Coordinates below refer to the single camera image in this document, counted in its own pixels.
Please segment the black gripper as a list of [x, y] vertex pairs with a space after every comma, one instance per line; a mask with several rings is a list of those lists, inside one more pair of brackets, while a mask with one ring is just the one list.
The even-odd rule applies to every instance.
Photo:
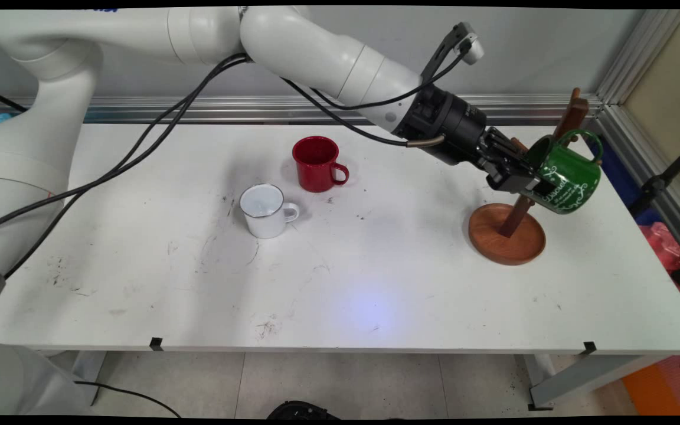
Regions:
[[484, 161], [486, 181], [495, 191], [550, 195], [557, 184], [540, 174], [545, 155], [529, 156], [527, 148], [496, 127], [486, 129], [486, 114], [448, 91], [428, 84], [416, 94], [398, 125], [398, 137], [409, 142], [442, 137], [421, 150], [449, 166]]

